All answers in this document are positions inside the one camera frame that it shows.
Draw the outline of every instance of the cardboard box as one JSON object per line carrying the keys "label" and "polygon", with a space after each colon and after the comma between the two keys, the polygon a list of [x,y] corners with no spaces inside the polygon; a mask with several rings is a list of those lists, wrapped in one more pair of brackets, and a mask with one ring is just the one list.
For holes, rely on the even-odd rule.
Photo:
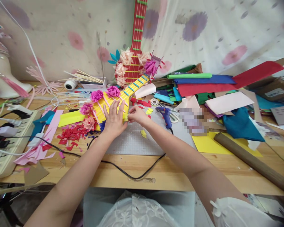
{"label": "cardboard box", "polygon": [[276,78],[255,92],[257,95],[271,102],[281,102],[284,99],[284,80]]}

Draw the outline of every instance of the blue hot glue gun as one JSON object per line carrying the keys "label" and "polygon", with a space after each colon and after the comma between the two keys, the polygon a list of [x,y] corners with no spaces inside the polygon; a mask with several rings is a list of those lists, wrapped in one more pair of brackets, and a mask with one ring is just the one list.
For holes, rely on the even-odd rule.
{"label": "blue hot glue gun", "polygon": [[165,108],[165,107],[156,107],[156,110],[159,111],[166,123],[166,128],[170,129],[171,128],[171,121],[169,115],[171,114],[171,109]]}

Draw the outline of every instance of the tape roll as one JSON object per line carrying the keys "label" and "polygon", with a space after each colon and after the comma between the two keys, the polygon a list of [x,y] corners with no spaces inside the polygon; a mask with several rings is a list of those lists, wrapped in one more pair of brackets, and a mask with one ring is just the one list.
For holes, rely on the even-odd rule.
{"label": "tape roll", "polygon": [[151,105],[152,106],[157,106],[157,105],[159,105],[159,101],[157,99],[155,99],[155,98],[152,98],[151,99]]}

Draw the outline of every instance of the blue paper leaf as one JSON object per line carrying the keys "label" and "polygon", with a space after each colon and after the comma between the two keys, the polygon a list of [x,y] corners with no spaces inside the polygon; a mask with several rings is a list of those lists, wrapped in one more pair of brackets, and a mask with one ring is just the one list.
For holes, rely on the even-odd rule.
{"label": "blue paper leaf", "polygon": [[119,61],[119,59],[120,59],[120,52],[119,52],[118,49],[116,50],[116,58],[117,58],[117,61]]}
{"label": "blue paper leaf", "polygon": [[110,56],[111,56],[111,58],[112,58],[114,61],[116,61],[116,62],[118,61],[117,58],[116,58],[116,56],[113,55],[112,53],[110,53]]}
{"label": "blue paper leaf", "polygon": [[117,63],[116,61],[111,61],[111,60],[108,60],[108,62],[109,62],[110,64],[116,64],[116,63]]}

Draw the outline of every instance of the thread spool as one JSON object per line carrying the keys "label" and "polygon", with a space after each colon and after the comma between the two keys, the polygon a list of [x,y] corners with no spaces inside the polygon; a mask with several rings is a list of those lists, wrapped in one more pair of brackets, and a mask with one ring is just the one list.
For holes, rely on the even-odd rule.
{"label": "thread spool", "polygon": [[69,79],[64,83],[64,87],[67,90],[74,90],[77,85],[78,85],[78,81],[74,79]]}

